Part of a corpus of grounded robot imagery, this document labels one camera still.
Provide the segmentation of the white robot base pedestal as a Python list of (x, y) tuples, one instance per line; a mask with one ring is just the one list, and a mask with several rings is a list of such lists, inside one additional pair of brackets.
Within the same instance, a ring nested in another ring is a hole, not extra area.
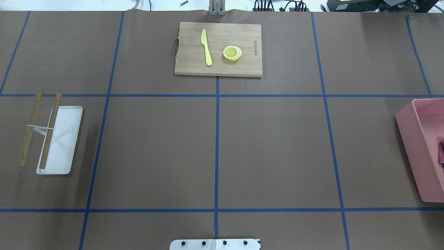
[(177, 239), (170, 250), (260, 250), (259, 239)]

